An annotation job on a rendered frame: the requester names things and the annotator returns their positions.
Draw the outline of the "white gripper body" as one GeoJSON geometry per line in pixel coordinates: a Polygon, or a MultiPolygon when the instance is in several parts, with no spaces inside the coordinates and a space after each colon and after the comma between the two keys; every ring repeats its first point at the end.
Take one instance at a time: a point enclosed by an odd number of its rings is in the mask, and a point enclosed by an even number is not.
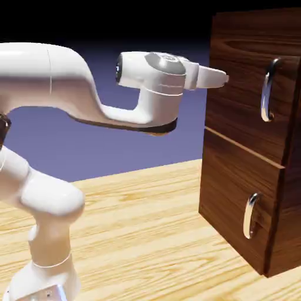
{"type": "Polygon", "coordinates": [[[229,81],[226,72],[199,65],[196,87],[199,89],[221,88],[229,81]]]}

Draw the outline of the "dark wood cabinet door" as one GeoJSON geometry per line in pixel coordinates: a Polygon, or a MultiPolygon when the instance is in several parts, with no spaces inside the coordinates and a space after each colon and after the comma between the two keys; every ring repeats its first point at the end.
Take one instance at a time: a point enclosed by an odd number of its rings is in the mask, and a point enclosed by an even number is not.
{"type": "Polygon", "coordinates": [[[301,8],[218,12],[212,21],[210,65],[229,75],[208,91],[206,125],[263,157],[286,165],[301,90],[301,8]],[[273,77],[271,122],[260,115],[268,66],[273,77]]]}
{"type": "Polygon", "coordinates": [[[278,186],[284,167],[266,161],[210,130],[204,132],[199,213],[261,275],[267,274],[278,186]],[[246,202],[253,193],[255,234],[243,235],[246,202]]]}

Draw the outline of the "dark wood cabinet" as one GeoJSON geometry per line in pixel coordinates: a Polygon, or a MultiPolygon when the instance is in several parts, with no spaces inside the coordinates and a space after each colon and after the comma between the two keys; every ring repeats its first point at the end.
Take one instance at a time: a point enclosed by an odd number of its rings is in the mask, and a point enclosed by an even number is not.
{"type": "MultiPolygon", "coordinates": [[[[205,117],[205,130],[207,129],[252,154],[277,164],[209,128],[206,125],[205,117]]],[[[284,167],[284,172],[278,186],[270,261],[267,274],[264,275],[267,277],[301,266],[301,90],[296,116],[293,121],[289,157],[287,164],[282,167],[284,167]]]]}

